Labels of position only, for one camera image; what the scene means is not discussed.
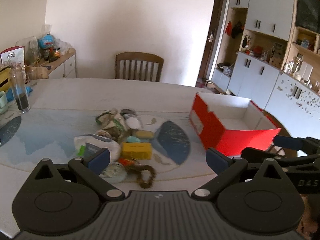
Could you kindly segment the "operator hand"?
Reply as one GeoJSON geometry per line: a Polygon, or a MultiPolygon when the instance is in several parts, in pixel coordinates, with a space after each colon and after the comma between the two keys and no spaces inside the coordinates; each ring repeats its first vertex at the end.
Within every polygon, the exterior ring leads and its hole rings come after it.
{"type": "Polygon", "coordinates": [[[302,194],[304,213],[296,229],[304,239],[319,239],[319,194],[302,194]]]}

